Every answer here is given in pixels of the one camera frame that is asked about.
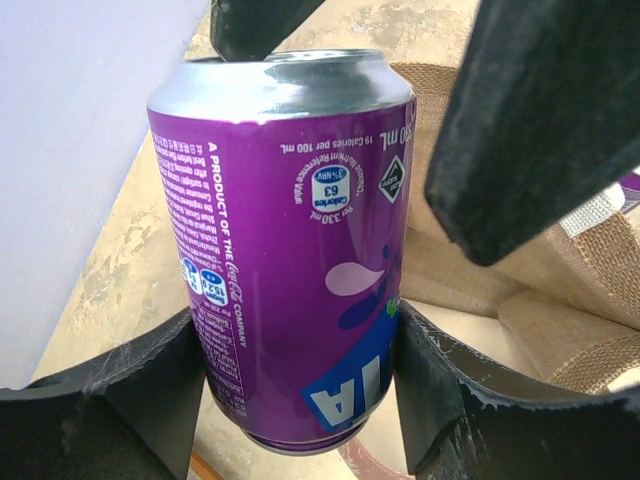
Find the aluminum can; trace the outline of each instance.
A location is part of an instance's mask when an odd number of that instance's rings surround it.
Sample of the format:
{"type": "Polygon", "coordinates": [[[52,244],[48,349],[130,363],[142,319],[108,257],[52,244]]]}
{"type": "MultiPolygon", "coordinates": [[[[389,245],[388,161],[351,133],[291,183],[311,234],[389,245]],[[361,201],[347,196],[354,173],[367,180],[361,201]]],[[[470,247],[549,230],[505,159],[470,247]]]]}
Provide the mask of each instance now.
{"type": "Polygon", "coordinates": [[[344,443],[393,372],[411,86],[376,50],[209,58],[148,114],[216,402],[273,451],[344,443]]]}

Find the wooden stick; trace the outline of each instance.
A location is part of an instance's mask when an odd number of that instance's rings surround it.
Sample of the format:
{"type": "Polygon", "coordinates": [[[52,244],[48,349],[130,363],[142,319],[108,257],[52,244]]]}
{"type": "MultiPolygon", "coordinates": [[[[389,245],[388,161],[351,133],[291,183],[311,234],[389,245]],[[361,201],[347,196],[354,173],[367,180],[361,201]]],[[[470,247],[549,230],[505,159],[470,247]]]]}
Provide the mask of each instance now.
{"type": "Polygon", "coordinates": [[[195,450],[191,452],[189,468],[202,480],[224,480],[195,450]]]}

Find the black plastic part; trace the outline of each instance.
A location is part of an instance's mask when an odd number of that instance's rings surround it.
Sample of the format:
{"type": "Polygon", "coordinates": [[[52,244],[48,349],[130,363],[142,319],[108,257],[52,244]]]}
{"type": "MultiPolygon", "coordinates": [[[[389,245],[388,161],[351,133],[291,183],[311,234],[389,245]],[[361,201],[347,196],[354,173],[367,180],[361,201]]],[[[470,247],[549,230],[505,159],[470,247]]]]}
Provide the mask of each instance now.
{"type": "Polygon", "coordinates": [[[640,387],[593,397],[513,372],[404,303],[396,392],[418,479],[637,479],[640,387]]]}
{"type": "Polygon", "coordinates": [[[20,391],[0,390],[2,480],[184,479],[204,385],[187,310],[20,391]]]}
{"type": "Polygon", "coordinates": [[[324,0],[213,0],[211,44],[227,62],[259,61],[324,0]]]}
{"type": "Polygon", "coordinates": [[[490,265],[639,163],[640,2],[486,0],[425,187],[490,265]]]}

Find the burlap bag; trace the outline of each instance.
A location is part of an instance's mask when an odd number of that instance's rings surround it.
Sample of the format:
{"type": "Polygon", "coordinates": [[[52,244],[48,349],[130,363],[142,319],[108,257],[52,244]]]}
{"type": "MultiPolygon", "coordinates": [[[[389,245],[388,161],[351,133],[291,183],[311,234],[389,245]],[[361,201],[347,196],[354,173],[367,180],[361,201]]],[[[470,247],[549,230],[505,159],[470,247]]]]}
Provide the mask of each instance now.
{"type": "Polygon", "coordinates": [[[423,197],[456,70],[393,67],[418,97],[402,295],[499,319],[550,383],[598,394],[632,378],[640,371],[640,209],[622,214],[614,185],[496,266],[471,264],[423,197]]]}

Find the brown curved line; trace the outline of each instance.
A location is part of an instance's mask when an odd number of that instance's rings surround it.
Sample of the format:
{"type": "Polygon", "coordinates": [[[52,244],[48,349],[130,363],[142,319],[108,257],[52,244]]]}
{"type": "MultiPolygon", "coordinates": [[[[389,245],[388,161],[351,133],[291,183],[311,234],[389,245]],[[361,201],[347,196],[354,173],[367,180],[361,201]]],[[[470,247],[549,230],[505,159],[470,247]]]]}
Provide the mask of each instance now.
{"type": "Polygon", "coordinates": [[[379,462],[357,438],[342,445],[338,452],[358,480],[413,480],[379,462]]]}

